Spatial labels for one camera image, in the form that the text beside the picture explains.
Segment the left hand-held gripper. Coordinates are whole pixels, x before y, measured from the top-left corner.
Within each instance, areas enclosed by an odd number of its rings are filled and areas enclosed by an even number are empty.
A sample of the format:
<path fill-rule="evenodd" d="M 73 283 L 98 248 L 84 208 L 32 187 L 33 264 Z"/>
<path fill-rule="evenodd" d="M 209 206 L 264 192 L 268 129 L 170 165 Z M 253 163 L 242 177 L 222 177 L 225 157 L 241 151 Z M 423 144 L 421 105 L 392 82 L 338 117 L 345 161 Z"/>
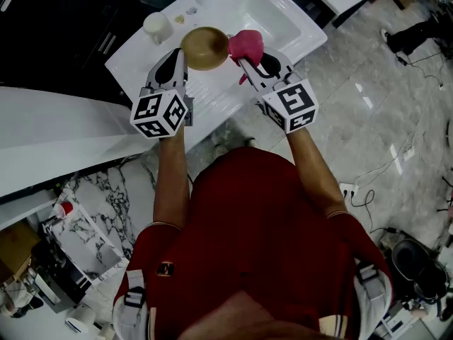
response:
<path fill-rule="evenodd" d="M 176 135 L 181 125 L 193 125 L 193 98 L 186 93 L 187 57 L 181 48 L 164 55 L 149 71 L 146 84 L 132 105 L 130 124 L 147 139 Z"/>

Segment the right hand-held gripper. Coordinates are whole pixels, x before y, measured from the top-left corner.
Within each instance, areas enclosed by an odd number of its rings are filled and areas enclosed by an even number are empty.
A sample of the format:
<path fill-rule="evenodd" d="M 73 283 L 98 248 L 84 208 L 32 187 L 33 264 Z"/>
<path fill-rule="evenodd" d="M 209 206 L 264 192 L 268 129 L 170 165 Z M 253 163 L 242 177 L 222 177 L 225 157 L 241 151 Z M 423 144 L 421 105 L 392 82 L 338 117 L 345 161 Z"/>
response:
<path fill-rule="evenodd" d="M 268 89 L 259 97 L 264 113 L 285 134 L 312 124 L 319 111 L 319 102 L 307 79 L 292 72 L 289 58 L 278 50 L 264 47 L 258 66 L 249 58 L 239 59 L 247 79 L 257 92 Z"/>

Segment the pink cloth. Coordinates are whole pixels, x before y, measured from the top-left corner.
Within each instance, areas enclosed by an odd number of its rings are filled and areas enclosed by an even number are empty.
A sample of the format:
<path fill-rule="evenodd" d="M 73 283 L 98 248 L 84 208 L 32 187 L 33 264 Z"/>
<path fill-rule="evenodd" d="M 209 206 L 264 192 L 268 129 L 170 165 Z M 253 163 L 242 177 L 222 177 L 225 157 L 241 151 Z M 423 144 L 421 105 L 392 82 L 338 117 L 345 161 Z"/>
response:
<path fill-rule="evenodd" d="M 241 30 L 229 38 L 228 52 L 230 58 L 240 67 L 239 59 L 247 58 L 254 67 L 260 65 L 264 53 L 261 33 L 257 30 Z"/>

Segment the tan wooden bowl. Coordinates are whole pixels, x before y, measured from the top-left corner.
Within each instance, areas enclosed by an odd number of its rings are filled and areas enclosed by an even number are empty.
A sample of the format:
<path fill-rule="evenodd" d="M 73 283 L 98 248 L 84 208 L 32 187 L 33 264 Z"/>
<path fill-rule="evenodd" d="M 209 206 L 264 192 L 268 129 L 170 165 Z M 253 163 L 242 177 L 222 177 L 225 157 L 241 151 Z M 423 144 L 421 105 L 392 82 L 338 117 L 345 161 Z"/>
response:
<path fill-rule="evenodd" d="M 199 27 L 184 36 L 180 48 L 189 68 L 208 71 L 218 68 L 229 56 L 229 38 L 219 29 Z"/>

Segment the person's left forearm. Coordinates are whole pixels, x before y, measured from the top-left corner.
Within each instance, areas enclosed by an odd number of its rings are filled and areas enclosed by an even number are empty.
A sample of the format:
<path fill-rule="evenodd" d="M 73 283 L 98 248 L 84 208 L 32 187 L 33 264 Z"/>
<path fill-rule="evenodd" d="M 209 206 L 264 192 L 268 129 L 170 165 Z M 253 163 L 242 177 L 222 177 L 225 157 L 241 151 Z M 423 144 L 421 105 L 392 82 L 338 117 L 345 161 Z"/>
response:
<path fill-rule="evenodd" d="M 185 158 L 185 126 L 159 143 L 159 167 L 153 219 L 179 228 L 188 221 L 190 191 Z"/>

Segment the person's right forearm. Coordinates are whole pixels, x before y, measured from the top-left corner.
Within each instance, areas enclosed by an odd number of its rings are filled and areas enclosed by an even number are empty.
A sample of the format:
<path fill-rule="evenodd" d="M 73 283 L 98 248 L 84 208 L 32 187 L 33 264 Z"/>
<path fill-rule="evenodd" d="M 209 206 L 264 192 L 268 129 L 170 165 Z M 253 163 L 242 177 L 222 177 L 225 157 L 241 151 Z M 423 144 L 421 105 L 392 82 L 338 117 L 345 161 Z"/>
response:
<path fill-rule="evenodd" d="M 326 217 L 346 212 L 343 194 L 306 128 L 287 134 L 294 165 L 309 200 Z"/>

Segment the white sink with drainboard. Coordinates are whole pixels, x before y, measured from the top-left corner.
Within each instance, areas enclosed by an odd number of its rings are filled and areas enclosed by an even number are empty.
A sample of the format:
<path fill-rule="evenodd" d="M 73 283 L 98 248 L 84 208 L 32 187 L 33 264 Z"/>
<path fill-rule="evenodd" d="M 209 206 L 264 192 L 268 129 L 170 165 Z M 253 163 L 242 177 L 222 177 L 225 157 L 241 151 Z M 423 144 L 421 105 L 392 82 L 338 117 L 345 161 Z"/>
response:
<path fill-rule="evenodd" d="M 176 0 L 163 11 L 173 26 L 172 36 L 155 45 L 143 28 L 132 35 L 105 63 L 131 101 L 139 97 L 150 69 L 183 37 L 199 27 L 214 27 L 227 35 L 257 30 L 265 46 L 285 54 L 292 64 L 322 46 L 326 34 L 292 0 Z M 187 92 L 194 102 L 193 126 L 185 135 L 191 149 L 235 114 L 254 96 L 249 83 L 239 84 L 240 69 L 227 59 L 206 72 L 188 71 Z"/>

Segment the white mug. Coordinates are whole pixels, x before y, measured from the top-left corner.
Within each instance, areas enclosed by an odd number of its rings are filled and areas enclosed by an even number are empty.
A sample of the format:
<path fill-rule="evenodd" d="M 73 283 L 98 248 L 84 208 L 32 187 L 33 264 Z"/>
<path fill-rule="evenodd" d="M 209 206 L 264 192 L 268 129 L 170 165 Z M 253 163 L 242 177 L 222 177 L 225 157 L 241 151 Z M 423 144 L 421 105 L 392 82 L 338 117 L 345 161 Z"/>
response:
<path fill-rule="evenodd" d="M 161 12 L 149 14 L 144 19 L 143 28 L 155 45 L 161 45 L 173 35 L 171 22 Z"/>

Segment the black cabinet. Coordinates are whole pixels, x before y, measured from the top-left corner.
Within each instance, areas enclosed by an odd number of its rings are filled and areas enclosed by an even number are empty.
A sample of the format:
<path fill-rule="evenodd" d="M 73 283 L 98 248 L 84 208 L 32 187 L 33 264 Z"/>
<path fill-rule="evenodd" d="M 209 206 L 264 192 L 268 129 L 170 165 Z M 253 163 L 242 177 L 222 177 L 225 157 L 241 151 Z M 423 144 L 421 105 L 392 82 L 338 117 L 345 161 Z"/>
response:
<path fill-rule="evenodd" d="M 130 107 L 105 66 L 175 0 L 0 0 L 0 86 Z"/>

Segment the person's red shirt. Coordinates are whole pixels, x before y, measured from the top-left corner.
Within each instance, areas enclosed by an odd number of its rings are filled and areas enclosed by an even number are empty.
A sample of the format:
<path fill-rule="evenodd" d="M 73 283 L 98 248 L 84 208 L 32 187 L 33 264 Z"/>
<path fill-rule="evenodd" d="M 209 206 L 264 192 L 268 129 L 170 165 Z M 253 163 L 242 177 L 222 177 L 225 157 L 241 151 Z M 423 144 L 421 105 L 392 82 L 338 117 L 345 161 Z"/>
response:
<path fill-rule="evenodd" d="M 241 147 L 195 180 L 188 223 L 138 236 L 114 299 L 121 340 L 176 340 L 245 292 L 270 315 L 329 336 L 368 340 L 392 300 L 390 271 L 359 221 L 326 217 L 286 159 Z"/>

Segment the red plastic cup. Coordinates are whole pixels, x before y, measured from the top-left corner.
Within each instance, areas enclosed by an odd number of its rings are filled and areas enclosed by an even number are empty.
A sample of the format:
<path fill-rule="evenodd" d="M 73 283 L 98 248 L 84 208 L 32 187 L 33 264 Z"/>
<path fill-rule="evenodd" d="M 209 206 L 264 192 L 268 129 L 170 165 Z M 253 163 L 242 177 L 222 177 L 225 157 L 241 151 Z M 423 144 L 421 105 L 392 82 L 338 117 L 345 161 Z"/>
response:
<path fill-rule="evenodd" d="M 71 202 L 56 203 L 54 206 L 55 217 L 57 219 L 65 219 L 73 211 L 74 206 Z"/>

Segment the marble-patterned box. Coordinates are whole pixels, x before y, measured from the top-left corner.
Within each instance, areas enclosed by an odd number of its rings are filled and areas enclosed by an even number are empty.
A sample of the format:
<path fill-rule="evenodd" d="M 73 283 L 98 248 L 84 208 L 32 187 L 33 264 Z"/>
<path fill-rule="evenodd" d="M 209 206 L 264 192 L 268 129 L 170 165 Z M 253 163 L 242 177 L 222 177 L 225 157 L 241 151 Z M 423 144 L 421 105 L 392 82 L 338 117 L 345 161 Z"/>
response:
<path fill-rule="evenodd" d="M 44 231 L 56 241 L 75 267 L 92 285 L 98 285 L 126 268 L 128 260 L 124 254 L 73 198 L 62 194 L 56 203 L 66 201 L 72 203 L 73 211 L 62 220 L 55 217 L 53 208 L 49 219 L 44 223 Z"/>

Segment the cardboard box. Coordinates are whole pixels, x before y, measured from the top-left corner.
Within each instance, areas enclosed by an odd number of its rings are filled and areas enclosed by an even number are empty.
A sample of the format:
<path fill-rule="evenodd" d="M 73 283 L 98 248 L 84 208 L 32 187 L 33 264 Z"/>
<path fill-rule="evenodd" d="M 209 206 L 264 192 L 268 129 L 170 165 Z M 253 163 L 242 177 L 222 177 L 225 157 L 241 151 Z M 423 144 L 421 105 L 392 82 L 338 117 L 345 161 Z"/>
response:
<path fill-rule="evenodd" d="M 40 238 L 27 222 L 0 231 L 0 285 L 18 280 L 27 270 L 33 247 Z"/>

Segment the black office chair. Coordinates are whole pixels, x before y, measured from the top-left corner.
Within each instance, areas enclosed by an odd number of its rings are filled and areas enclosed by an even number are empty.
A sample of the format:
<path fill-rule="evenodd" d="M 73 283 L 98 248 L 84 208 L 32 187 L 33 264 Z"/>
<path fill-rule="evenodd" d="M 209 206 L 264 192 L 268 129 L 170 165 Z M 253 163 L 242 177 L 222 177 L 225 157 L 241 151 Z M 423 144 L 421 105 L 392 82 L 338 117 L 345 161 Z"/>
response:
<path fill-rule="evenodd" d="M 411 288 L 414 299 L 433 305 L 447 294 L 450 277 L 447 270 L 437 260 L 431 259 L 428 251 L 416 240 L 399 241 L 391 260 L 400 277 Z"/>

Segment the crumpled white plastic bag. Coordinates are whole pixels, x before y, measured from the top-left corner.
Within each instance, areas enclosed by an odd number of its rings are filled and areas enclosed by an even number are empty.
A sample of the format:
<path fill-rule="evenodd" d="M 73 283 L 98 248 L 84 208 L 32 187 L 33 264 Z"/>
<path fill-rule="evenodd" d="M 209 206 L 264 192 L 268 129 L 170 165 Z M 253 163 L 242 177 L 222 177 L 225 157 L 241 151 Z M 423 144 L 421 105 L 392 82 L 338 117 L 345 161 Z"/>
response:
<path fill-rule="evenodd" d="M 37 310 L 44 302 L 31 292 L 20 281 L 8 286 L 0 285 L 0 315 L 11 318 L 21 318 L 31 310 Z"/>

